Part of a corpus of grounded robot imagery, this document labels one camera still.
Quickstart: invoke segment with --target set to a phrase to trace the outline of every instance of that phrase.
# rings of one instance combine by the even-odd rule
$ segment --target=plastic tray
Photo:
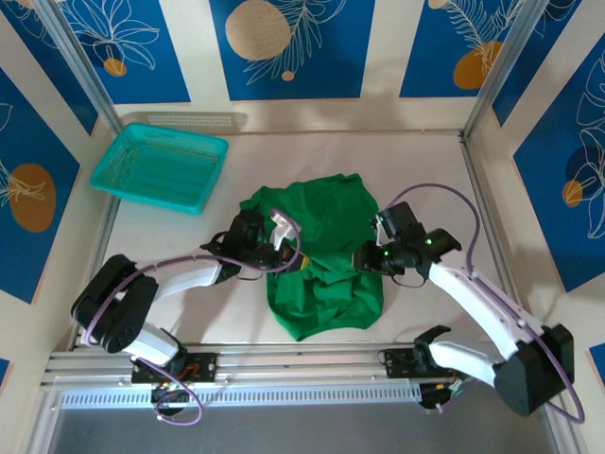
[[[131,123],[101,159],[91,185],[121,199],[198,215],[228,148],[223,139]]]

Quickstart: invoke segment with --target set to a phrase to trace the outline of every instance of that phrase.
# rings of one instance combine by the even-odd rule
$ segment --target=green t-shirt
[[[354,251],[375,238],[370,220],[378,206],[359,175],[335,175],[286,189],[262,187],[242,209],[256,209],[275,224],[270,210],[284,211],[301,226],[301,271],[267,276],[268,303],[297,341],[327,329],[368,328],[382,314],[382,276],[354,270]]]

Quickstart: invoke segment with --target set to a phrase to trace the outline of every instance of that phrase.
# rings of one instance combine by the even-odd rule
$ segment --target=purple cable
[[[469,206],[469,208],[471,208],[471,211],[473,212],[473,216],[475,218],[475,233],[473,234],[473,238],[471,239],[471,243],[469,244],[469,248],[468,248],[468,253],[466,255],[466,267],[469,272],[469,279],[474,281],[477,284],[477,286],[479,288],[481,288],[482,291],[488,293],[490,295],[490,297],[493,298],[493,300],[496,302],[496,304],[500,307],[500,309],[507,312],[519,324],[519,321],[522,321],[523,318],[512,307],[510,307],[497,293],[495,293],[489,286],[487,286],[479,277],[473,275],[473,269],[474,269],[473,268],[473,251],[475,250],[475,245],[479,238],[479,232],[481,230],[481,220],[480,220],[477,209],[475,208],[473,203],[464,194],[459,192],[457,189],[455,189],[451,186],[445,185],[445,184],[419,183],[419,184],[414,184],[413,186],[410,186],[409,188],[400,192],[397,195],[397,197],[395,197],[395,199],[393,199],[392,202],[389,203],[387,208],[390,208],[392,205],[397,203],[397,201],[399,201],[399,199],[401,199],[405,194],[413,191],[414,189],[419,189],[421,187],[437,187],[439,189],[445,189],[446,191],[456,194],[464,202],[466,202],[466,204]],[[555,355],[552,353],[552,351],[545,344],[545,342],[540,338],[538,333],[536,333],[527,323],[519,324],[519,326],[521,326],[531,336],[531,338],[534,341],[536,341],[536,343],[540,346],[540,348],[542,348],[542,350],[546,354],[546,357],[552,363],[553,367],[557,371],[557,374],[559,375],[563,384],[565,385],[565,388],[567,388],[567,391],[569,391],[569,394],[571,395],[571,398],[572,398],[574,404],[576,405],[576,410],[578,411],[578,416],[574,416],[574,415],[568,413],[564,409],[557,407],[556,405],[552,404],[551,402],[546,402],[547,406],[550,407],[552,410],[556,411],[558,414],[569,419],[570,421],[577,423],[577,424],[582,424],[585,421],[584,407],[582,406],[582,404],[579,400],[578,394],[576,393],[576,390],[574,389],[574,386],[571,383],[571,380],[565,373],[565,370],[562,368],[561,364],[559,363],[559,361],[557,360]]]
[[[290,224],[290,226],[292,226],[292,228],[294,230],[294,236],[296,237],[296,249],[294,250],[294,255],[292,255],[292,257],[287,261],[287,263],[285,263],[284,265],[277,267],[277,268],[265,269],[265,268],[255,267],[255,266],[250,265],[245,262],[240,262],[239,260],[235,260],[230,257],[202,253],[199,255],[183,255],[181,257],[169,258],[169,259],[163,260],[161,262],[158,262],[156,264],[147,265],[147,266],[141,268],[140,270],[135,271],[133,274],[131,274],[126,279],[124,279],[122,282],[120,282],[117,285],[117,287],[113,289],[113,291],[110,293],[110,295],[105,299],[105,301],[100,306],[100,308],[98,309],[98,311],[96,312],[94,317],[91,319],[91,322],[88,323],[88,327],[86,328],[86,331],[84,332],[84,337],[82,338],[82,341],[84,342],[84,344],[88,345],[89,347],[95,346],[95,344],[93,344],[91,342],[91,336],[92,336],[93,331],[96,328],[96,325],[98,324],[98,321],[102,317],[103,313],[107,310],[107,308],[110,306],[113,299],[117,296],[117,294],[119,292],[123,291],[138,276],[140,276],[141,274],[144,274],[148,271],[155,271],[159,268],[168,267],[170,265],[176,265],[178,263],[185,263],[185,262],[191,262],[191,261],[203,260],[203,259],[227,262],[227,263],[237,265],[239,267],[250,268],[252,270],[258,270],[258,271],[262,271],[262,272],[279,272],[279,271],[287,270],[291,265],[293,265],[296,262],[296,260],[299,258],[299,255],[301,254],[301,233],[299,232],[299,229],[296,227],[296,223],[294,223],[294,221],[289,216],[287,216],[284,212],[282,212],[281,210],[278,210],[276,208],[273,208],[271,211],[273,213],[280,215],[282,218],[284,218],[286,220],[286,222],[288,224]],[[164,369],[160,368],[159,366],[156,366],[155,364],[147,361],[146,359],[143,359],[143,358],[138,358],[138,359],[141,362],[145,363],[147,366],[149,366],[154,371],[158,372],[159,374],[164,375],[165,377],[174,381],[175,383],[178,383],[185,391],[187,391],[189,393],[189,395],[191,395],[194,398],[194,400],[198,404],[198,407],[199,407],[198,416],[192,421],[185,421],[185,422],[178,422],[178,421],[172,421],[172,420],[166,419],[160,414],[158,408],[154,407],[154,411],[156,412],[156,414],[158,416],[161,417],[162,421],[164,421],[168,424],[171,424],[173,426],[192,426],[192,425],[196,424],[197,422],[199,422],[199,420],[201,419],[203,406],[201,405],[201,402],[199,401],[198,397],[189,388],[187,388],[187,386],[185,386],[176,377],[174,377],[173,375],[171,375]]]
[[[198,404],[198,416],[196,416],[191,421],[175,421],[173,419],[164,418],[162,416],[162,414],[160,413],[159,405],[164,400],[166,400],[165,397],[167,395],[170,395],[169,393],[164,394],[162,397],[160,397],[160,399],[158,399],[157,404],[153,407],[153,411],[155,411],[155,414],[158,416],[158,419],[160,421],[168,423],[171,426],[181,426],[181,427],[193,426],[193,425],[197,424],[199,421],[201,421],[201,415],[203,414],[203,408],[204,407],[203,407],[203,405],[201,405],[201,401],[199,400],[199,397],[193,391],[191,391],[191,388],[189,388],[187,385],[185,385],[183,382],[181,382],[178,378],[176,378],[175,376],[173,376],[169,372],[165,371],[161,367],[156,366],[152,362],[147,361],[144,358],[138,358],[138,360],[141,361],[143,364],[145,364],[149,369],[154,370],[158,374],[161,374],[161,375],[165,376],[166,378],[168,378],[170,381],[173,381],[176,384],[178,384],[181,388],[183,388],[193,398],[194,402],[196,404]]]

